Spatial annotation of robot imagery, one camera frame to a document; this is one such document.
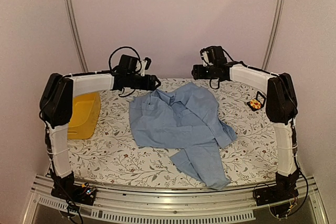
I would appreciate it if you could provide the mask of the yellow orange plush flower brooch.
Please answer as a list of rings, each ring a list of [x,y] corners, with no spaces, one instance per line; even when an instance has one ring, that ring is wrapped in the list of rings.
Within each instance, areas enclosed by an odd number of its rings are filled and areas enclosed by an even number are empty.
[[[249,102],[249,106],[250,106],[252,109],[254,109],[254,110],[259,110],[259,109],[261,109],[261,103],[260,103],[258,100],[256,100],[256,99],[252,99],[252,100],[250,100],[250,102]]]

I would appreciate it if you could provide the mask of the light blue shirt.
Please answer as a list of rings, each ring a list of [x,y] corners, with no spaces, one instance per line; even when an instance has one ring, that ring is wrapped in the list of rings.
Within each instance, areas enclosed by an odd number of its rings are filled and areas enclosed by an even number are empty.
[[[230,183],[220,148],[237,139],[218,118],[219,104],[207,89],[189,82],[172,92],[155,90],[129,103],[129,121],[137,146],[177,148],[170,157],[176,168],[220,190]]]

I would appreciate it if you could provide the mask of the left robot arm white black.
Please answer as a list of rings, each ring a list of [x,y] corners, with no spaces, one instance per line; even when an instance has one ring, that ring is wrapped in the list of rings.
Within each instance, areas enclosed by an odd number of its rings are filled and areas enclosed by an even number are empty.
[[[45,144],[51,162],[50,175],[54,181],[52,196],[92,205],[96,192],[81,190],[75,185],[68,153],[68,126],[72,117],[73,99],[87,93],[105,90],[153,91],[161,85],[155,75],[126,74],[109,70],[99,72],[50,75],[40,100],[39,117],[45,124]]]

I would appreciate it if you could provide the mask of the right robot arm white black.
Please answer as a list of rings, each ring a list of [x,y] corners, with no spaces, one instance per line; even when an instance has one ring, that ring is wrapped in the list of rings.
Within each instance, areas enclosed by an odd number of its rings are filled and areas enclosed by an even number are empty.
[[[255,194],[257,199],[265,199],[267,202],[270,202],[271,198],[282,201],[297,196],[296,181],[299,178],[299,168],[296,158],[298,144],[295,117],[298,109],[291,76],[287,73],[270,73],[241,61],[232,61],[220,67],[194,65],[192,76],[195,80],[237,81],[265,93],[265,111],[276,134],[278,168],[275,186],[257,189]]]

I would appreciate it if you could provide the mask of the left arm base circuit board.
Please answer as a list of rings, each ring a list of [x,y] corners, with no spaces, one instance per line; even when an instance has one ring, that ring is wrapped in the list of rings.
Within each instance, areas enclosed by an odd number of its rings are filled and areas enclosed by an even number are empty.
[[[64,199],[70,203],[84,204],[93,206],[96,199],[97,189],[94,186],[67,185],[60,186],[54,184],[51,195],[56,198]]]

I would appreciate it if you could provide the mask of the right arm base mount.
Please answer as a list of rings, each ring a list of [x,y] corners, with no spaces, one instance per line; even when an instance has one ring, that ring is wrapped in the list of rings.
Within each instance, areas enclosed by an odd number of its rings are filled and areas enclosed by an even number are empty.
[[[276,179],[273,186],[265,184],[265,187],[254,188],[253,198],[257,206],[275,204],[270,207],[271,214],[278,218],[287,218],[299,196],[296,181],[290,179]]]

